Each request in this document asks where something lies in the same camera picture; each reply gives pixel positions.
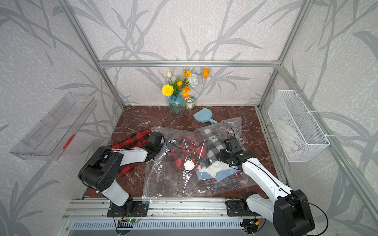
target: plaid fabric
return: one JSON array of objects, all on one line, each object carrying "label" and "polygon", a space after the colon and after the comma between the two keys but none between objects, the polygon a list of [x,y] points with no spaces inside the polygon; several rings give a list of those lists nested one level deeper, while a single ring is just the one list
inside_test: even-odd
[{"label": "plaid fabric", "polygon": [[231,187],[230,185],[234,183],[239,183],[241,181],[241,175],[240,174],[233,174],[225,178],[224,180],[218,182],[216,179],[207,179],[207,180],[201,180],[200,185],[201,186],[207,186],[211,189],[217,189],[221,187]]},{"label": "plaid fabric", "polygon": [[[141,147],[146,144],[149,134],[151,133],[150,130],[143,130],[137,134],[132,134],[128,139],[122,141],[110,148],[113,149],[127,149],[127,148],[135,148]],[[120,171],[118,172],[121,176],[124,176],[129,170],[134,168],[138,163],[131,163],[128,165],[122,165],[119,167]]]},{"label": "plaid fabric", "polygon": [[209,147],[207,159],[201,163],[201,167],[208,167],[217,160],[220,150],[226,149],[226,144],[220,134],[210,131],[210,129],[201,130],[199,133],[204,137]]},{"label": "plaid fabric", "polygon": [[192,134],[183,138],[167,142],[168,160],[174,164],[178,171],[184,170],[184,163],[191,159],[194,171],[207,157],[208,145],[200,134]]}]

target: flower vase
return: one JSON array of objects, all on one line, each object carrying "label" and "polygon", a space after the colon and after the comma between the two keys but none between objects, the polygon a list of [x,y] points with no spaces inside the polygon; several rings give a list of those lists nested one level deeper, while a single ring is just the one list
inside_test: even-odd
[{"label": "flower vase", "polygon": [[173,114],[181,114],[184,112],[184,98],[181,93],[174,94],[168,98],[169,109]]}]

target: yellow flower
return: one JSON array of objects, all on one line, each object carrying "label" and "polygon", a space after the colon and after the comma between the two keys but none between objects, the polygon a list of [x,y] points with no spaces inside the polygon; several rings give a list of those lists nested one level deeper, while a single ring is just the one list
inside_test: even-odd
[{"label": "yellow flower", "polygon": [[209,70],[206,67],[203,68],[203,78],[206,79],[209,75]]},{"label": "yellow flower", "polygon": [[164,96],[171,96],[173,94],[173,87],[172,85],[164,85],[162,90]]},{"label": "yellow flower", "polygon": [[186,77],[186,78],[188,78],[190,75],[192,74],[192,72],[191,71],[184,71],[184,76]]}]

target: mounting plate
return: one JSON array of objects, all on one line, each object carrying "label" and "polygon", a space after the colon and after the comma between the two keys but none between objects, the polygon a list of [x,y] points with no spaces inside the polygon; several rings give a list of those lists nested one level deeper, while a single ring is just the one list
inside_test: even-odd
[{"label": "mounting plate", "polygon": [[[138,210],[135,210],[131,215],[128,217],[146,217],[147,216],[147,211],[148,211],[148,205],[149,204],[143,204],[142,201],[133,201],[134,207],[136,207]],[[124,212],[121,211],[118,208],[112,209],[112,205],[109,206],[108,209],[108,214],[106,215],[107,217],[124,217]]]},{"label": "mounting plate", "polygon": [[239,200],[236,200],[236,201],[232,201],[232,200],[229,200],[229,201],[226,201],[226,205],[227,205],[227,216],[255,216],[256,217],[260,217],[261,215],[253,212],[253,214],[245,214],[241,207],[240,207],[240,201]]}]

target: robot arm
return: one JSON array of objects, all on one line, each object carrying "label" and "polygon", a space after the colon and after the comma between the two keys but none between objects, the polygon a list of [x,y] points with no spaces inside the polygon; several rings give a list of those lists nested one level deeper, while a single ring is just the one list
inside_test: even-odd
[{"label": "robot arm", "polygon": [[85,185],[101,192],[120,210],[128,214],[133,209],[133,199],[115,180],[118,169],[122,165],[145,162],[154,158],[162,147],[162,137],[161,133],[152,132],[147,143],[140,148],[110,149],[105,146],[98,148],[80,170],[79,179]]},{"label": "robot arm", "polygon": [[[134,209],[133,198],[115,180],[118,169],[121,165],[154,158],[162,147],[162,137],[161,133],[152,132],[141,148],[100,147],[80,170],[79,179],[101,192],[123,215],[130,214]],[[269,198],[264,199],[254,192],[243,194],[240,207],[244,215],[260,214],[273,223],[281,236],[302,236],[315,228],[307,197],[301,190],[293,191],[281,183],[251,152],[242,150],[236,137],[229,138],[226,146],[228,152],[222,149],[218,160],[237,166],[255,180]]]},{"label": "robot arm", "polygon": [[227,150],[222,149],[218,160],[237,166],[267,194],[269,199],[248,192],[240,198],[244,215],[258,213],[273,223],[279,235],[302,236],[315,229],[306,195],[293,191],[272,175],[250,152],[243,151],[236,137],[226,141]]}]

